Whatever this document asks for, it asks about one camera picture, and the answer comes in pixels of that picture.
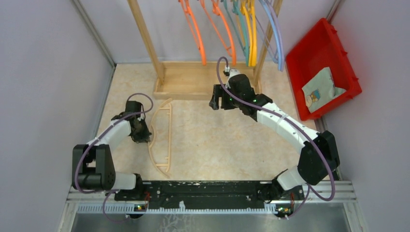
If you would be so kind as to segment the beige plastic hanger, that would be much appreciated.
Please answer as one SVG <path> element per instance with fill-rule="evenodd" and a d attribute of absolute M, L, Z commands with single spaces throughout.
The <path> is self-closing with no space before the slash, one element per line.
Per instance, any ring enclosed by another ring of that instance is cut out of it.
<path fill-rule="evenodd" d="M 172 101 L 173 101 L 172 98 L 168 98 L 157 107 L 157 109 L 154 111 L 152 115 L 152 118 L 151 118 L 151 121 L 148 127 L 149 129 L 152 130 L 152 139 L 150 142 L 148 142 L 148 145 L 147 145 L 151 163 L 155 167 L 155 169 L 167 179 L 170 178 L 169 171 L 171 168 L 171 161 L 172 161 L 172 116 L 173 116 L 173 107 L 171 104 Z M 154 159 L 152 148 L 155 145 L 156 138 L 157 138 L 156 119 L 157 119 L 158 113 L 163 110 L 167 111 L 168 120 L 169 120 L 168 137 L 167 137 L 167 142 L 168 142 L 167 156 L 165 157 L 166 163 L 157 163 Z"/>

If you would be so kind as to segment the orange plastic hanger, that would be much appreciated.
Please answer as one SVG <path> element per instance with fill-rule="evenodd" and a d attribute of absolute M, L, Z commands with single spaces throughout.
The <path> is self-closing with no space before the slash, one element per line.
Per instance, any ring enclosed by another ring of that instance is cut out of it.
<path fill-rule="evenodd" d="M 210 2 L 212 6 L 212 14 L 216 15 L 219 17 L 219 19 L 222 21 L 223 26 L 225 28 L 227 37 L 228 37 L 228 43 L 225 42 L 224 38 L 222 37 L 216 23 L 214 22 L 211 14 L 207 10 L 207 3 Z M 232 32 L 229 28 L 227 19 L 225 18 L 222 9 L 219 7 L 219 0 L 199 0 L 199 4 L 202 7 L 204 13 L 206 14 L 208 21 L 212 25 L 216 35 L 218 36 L 219 40 L 221 41 L 222 46 L 224 47 L 227 55 L 231 58 L 232 60 L 232 65 L 235 66 L 237 64 L 237 55 L 236 55 L 236 48 L 234 45 L 234 39 Z"/>
<path fill-rule="evenodd" d="M 195 15 L 192 11 L 192 8 L 190 7 L 190 1 L 189 0 L 178 0 L 178 2 L 182 8 L 183 14 L 191 30 L 196 47 L 200 53 L 201 63 L 203 66 L 205 66 L 206 65 L 206 52 L 205 52 L 203 40 L 201 37 L 201 33 L 199 30 Z"/>

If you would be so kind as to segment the yellow plastic hanger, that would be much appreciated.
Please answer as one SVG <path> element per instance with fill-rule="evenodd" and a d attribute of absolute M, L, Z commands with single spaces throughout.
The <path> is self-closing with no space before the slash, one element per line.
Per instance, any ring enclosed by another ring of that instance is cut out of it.
<path fill-rule="evenodd" d="M 246 59 L 246 65 L 248 67 L 251 66 L 251 35 L 250 35 L 250 24 L 249 22 L 249 14 L 246 8 L 246 1 L 245 0 L 238 0 L 235 4 L 237 9 L 237 18 L 238 24 L 240 27 L 240 37 L 242 41 L 242 50 Z"/>
<path fill-rule="evenodd" d="M 250 13 L 250 19 L 252 19 L 252 26 L 251 26 L 251 36 L 252 36 L 252 44 L 251 44 L 251 66 L 255 67 L 257 63 L 257 29 L 256 29 L 256 14 L 255 14 L 255 0 L 248 1 Z"/>

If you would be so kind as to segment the teal plastic hanger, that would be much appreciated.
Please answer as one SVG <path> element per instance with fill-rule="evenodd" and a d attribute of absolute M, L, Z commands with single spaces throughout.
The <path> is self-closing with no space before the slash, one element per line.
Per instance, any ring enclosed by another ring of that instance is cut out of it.
<path fill-rule="evenodd" d="M 224 9 L 228 15 L 231 25 L 235 31 L 240 49 L 244 55 L 245 64 L 249 66 L 249 39 L 245 28 L 245 19 L 240 12 L 239 0 L 222 0 Z"/>

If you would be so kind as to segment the lilac plastic hanger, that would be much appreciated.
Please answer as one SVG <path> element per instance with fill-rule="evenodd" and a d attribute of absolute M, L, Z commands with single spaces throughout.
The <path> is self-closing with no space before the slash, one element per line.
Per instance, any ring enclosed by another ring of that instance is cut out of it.
<path fill-rule="evenodd" d="M 284 48 L 283 48 L 283 39 L 281 35 L 281 29 L 279 26 L 278 16 L 273 6 L 273 1 L 272 0 L 260 0 L 259 3 L 264 9 L 264 12 L 266 13 L 268 17 L 268 22 L 270 23 L 270 26 L 268 26 L 268 29 L 272 29 L 273 37 L 276 43 L 276 50 L 274 51 L 270 45 L 271 39 L 268 38 L 267 30 L 263 29 L 258 17 L 256 17 L 257 32 L 258 32 L 258 35 L 261 36 L 261 40 L 263 42 L 262 48 L 264 48 L 267 51 L 272 61 L 278 65 L 278 70 L 280 72 L 283 72 L 285 69 L 285 54 L 284 54 Z"/>

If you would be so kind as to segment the light blue plastic hanger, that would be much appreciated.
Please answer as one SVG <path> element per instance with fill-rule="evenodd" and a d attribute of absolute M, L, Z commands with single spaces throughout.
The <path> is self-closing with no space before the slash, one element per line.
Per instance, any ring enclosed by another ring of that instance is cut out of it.
<path fill-rule="evenodd" d="M 267 49 L 270 58 L 278 65 L 278 69 L 282 71 L 284 69 L 285 57 L 278 11 L 276 9 L 277 5 L 275 5 L 275 2 L 278 3 L 278 0 L 258 0 L 257 2 L 263 8 L 270 24 L 267 26 L 267 29 L 262 29 L 261 23 L 258 17 L 256 17 L 257 25 L 260 27 L 258 32 L 261 32 L 264 37 L 264 47 Z"/>

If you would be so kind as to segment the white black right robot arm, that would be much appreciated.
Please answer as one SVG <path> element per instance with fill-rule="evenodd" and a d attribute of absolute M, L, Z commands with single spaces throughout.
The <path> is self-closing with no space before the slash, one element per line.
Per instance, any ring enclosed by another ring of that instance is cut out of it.
<path fill-rule="evenodd" d="M 271 98 L 257 94 L 245 74 L 232 74 L 226 84 L 215 84 L 209 102 L 213 110 L 239 109 L 244 115 L 261 123 L 289 142 L 300 153 L 298 164 L 278 174 L 272 180 L 269 194 L 274 199 L 285 199 L 294 187 L 314 186 L 340 165 L 336 139 L 329 131 L 318 132 L 299 123 L 284 113 Z"/>

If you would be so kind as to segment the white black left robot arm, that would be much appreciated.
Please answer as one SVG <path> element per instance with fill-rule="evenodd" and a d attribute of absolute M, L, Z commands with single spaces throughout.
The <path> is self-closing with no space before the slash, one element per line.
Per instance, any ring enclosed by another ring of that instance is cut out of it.
<path fill-rule="evenodd" d="M 117 172 L 112 152 L 127 138 L 147 143 L 150 136 L 144 106 L 138 101 L 127 101 L 124 112 L 114 116 L 105 131 L 73 148 L 72 187 L 83 193 L 126 190 L 133 200 L 141 199 L 145 187 L 139 184 L 140 175 Z"/>

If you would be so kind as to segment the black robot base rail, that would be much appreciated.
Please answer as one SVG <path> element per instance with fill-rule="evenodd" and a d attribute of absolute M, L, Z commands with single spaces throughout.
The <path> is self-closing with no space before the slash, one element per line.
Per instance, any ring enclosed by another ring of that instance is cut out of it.
<path fill-rule="evenodd" d="M 80 213 L 126 214 L 273 214 L 291 215 L 305 198 L 302 186 L 276 195 L 270 181 L 146 181 L 137 190 L 120 190 L 81 203 Z"/>

